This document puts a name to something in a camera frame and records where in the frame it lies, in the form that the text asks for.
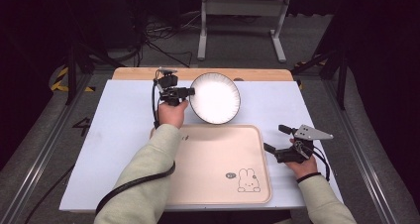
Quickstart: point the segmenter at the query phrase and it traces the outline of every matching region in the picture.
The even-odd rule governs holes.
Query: cream sweater
[[[115,187],[139,177],[167,171],[175,158],[181,135],[177,128],[160,125],[149,142],[124,168]],[[299,183],[309,217],[317,223],[356,223],[349,209],[341,203],[321,175]],[[169,179],[142,183],[113,197],[98,213],[95,224],[156,224],[164,211]]]

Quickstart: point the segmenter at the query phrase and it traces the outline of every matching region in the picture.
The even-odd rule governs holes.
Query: black wire
[[[157,114],[157,110],[155,108],[155,88],[157,87],[157,81],[154,81],[154,86],[152,87],[152,112],[154,113],[154,118],[155,118],[155,128],[157,127],[158,124],[158,114]]]
[[[160,103],[160,99],[157,101],[157,121],[158,121],[158,106],[159,106],[159,103]]]
[[[158,39],[169,39],[175,34],[176,30],[173,27],[159,22],[148,22],[146,26],[146,35],[149,39],[154,39],[154,41]]]
[[[160,30],[160,33],[159,33],[158,36],[157,35],[150,35],[149,33],[148,33],[148,35],[150,35],[151,37],[155,38],[155,41],[158,40],[158,39],[165,39],[165,40],[166,39],[170,39],[170,38],[174,37],[175,35],[177,35],[177,34],[179,34],[181,32],[185,32],[185,31],[190,30],[190,28],[192,28],[192,26],[194,25],[193,24],[194,21],[188,22],[188,24],[191,24],[191,27],[185,27],[188,24],[181,26],[180,29],[174,29],[173,27],[170,27],[170,28],[167,28],[167,29],[164,29],[164,30]]]
[[[111,59],[108,57],[108,55],[102,55],[101,53],[99,53],[98,51],[96,51],[95,49],[83,44],[83,43],[78,43],[78,46],[82,47],[84,50],[86,50],[87,52],[94,54],[98,57],[100,57],[102,60],[106,61],[107,63],[111,64],[114,67],[126,67],[125,65]]]
[[[147,45],[148,45],[151,49],[153,49],[153,50],[155,50],[155,51],[158,51],[158,52],[160,52],[160,53],[163,53],[165,56],[168,56],[168,57],[170,57],[170,58],[172,58],[172,59],[174,59],[174,60],[178,61],[179,63],[181,63],[182,65],[184,65],[184,66],[186,66],[186,67],[189,67],[189,65],[188,65],[188,64],[186,64],[186,63],[182,62],[181,60],[179,60],[179,59],[177,59],[177,58],[175,58],[175,57],[171,56],[169,53],[164,52],[161,48],[159,48],[158,46],[156,46],[156,45],[155,45],[155,44],[153,44],[152,42],[150,42],[150,41],[146,41],[146,44],[147,44]]]
[[[192,59],[192,52],[186,52],[186,53],[167,53],[169,55],[189,55],[188,65],[191,64]]]
[[[327,179],[327,181],[330,181],[330,166],[328,165],[327,160],[325,160],[315,151],[313,152],[313,154],[317,156],[325,164],[325,179]]]
[[[140,66],[140,62],[143,59],[143,50],[142,50],[142,48],[143,47],[140,47],[140,49],[137,51],[137,62],[136,62],[136,58],[135,58],[133,67],[139,67]]]
[[[123,191],[125,191],[129,188],[132,188],[134,186],[137,186],[139,184],[142,184],[144,182],[148,182],[148,181],[152,181],[152,180],[156,180],[156,179],[159,179],[159,178],[169,176],[169,175],[173,174],[174,171],[175,171],[175,162],[173,162],[172,167],[165,172],[160,172],[160,173],[157,173],[157,174],[152,174],[152,175],[149,175],[149,176],[140,177],[140,178],[137,178],[133,181],[129,181],[127,183],[124,183],[124,184],[118,186],[117,188],[110,191],[108,194],[106,194],[102,198],[102,200],[99,202],[98,206],[96,207],[95,215],[98,215],[98,213],[102,210],[102,208],[105,206],[105,204],[109,200],[111,200],[114,196],[120,194],[121,192],[123,192]]]
[[[29,223],[31,220],[31,217],[34,215],[34,213],[37,211],[37,209],[40,207],[40,205],[43,203],[43,201],[47,198],[47,196],[56,188],[56,186],[74,169],[75,164],[71,166],[57,181],[56,183],[44,194],[44,196],[41,198],[40,201],[38,201],[37,205],[32,209],[31,213],[28,215],[25,224]]]
[[[312,152],[312,154],[317,156],[319,158],[319,160],[321,160],[324,163],[324,165],[325,165],[325,179],[327,179],[327,181],[330,181],[330,166],[328,165],[327,160],[325,159],[325,156],[321,152],[321,150],[319,150],[317,147],[314,146],[314,148],[317,149],[322,154],[322,156],[319,155],[317,152],[315,152],[315,151],[313,151],[313,150],[311,150],[311,149],[309,149],[305,146],[302,146],[302,148],[305,149],[308,152]]]
[[[121,62],[121,61],[125,61],[129,58],[134,57],[138,52],[139,52],[140,48],[136,48],[134,51],[124,55],[124,56],[120,56],[120,57],[110,57],[110,59],[116,61],[116,62]],[[92,60],[94,63],[96,64],[108,64],[107,62],[103,61],[102,59],[99,58],[95,58],[95,57],[91,57],[90,60]]]

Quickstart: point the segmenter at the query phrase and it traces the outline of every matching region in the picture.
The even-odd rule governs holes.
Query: beige tray
[[[184,125],[167,204],[265,203],[262,137],[252,125]]]

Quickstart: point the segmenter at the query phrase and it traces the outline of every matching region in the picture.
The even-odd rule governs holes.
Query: white plate
[[[195,95],[190,96],[192,109],[202,120],[211,124],[231,121],[239,111],[241,97],[235,83],[220,73],[204,73],[191,84]]]

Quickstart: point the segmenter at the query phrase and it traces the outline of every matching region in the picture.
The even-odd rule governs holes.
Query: black wrist strap
[[[321,172],[312,172],[312,173],[306,174],[306,175],[300,177],[299,179],[297,179],[296,181],[297,181],[297,183],[300,183],[301,181],[305,180],[306,178],[309,178],[311,176],[316,176],[316,175],[321,175]]]

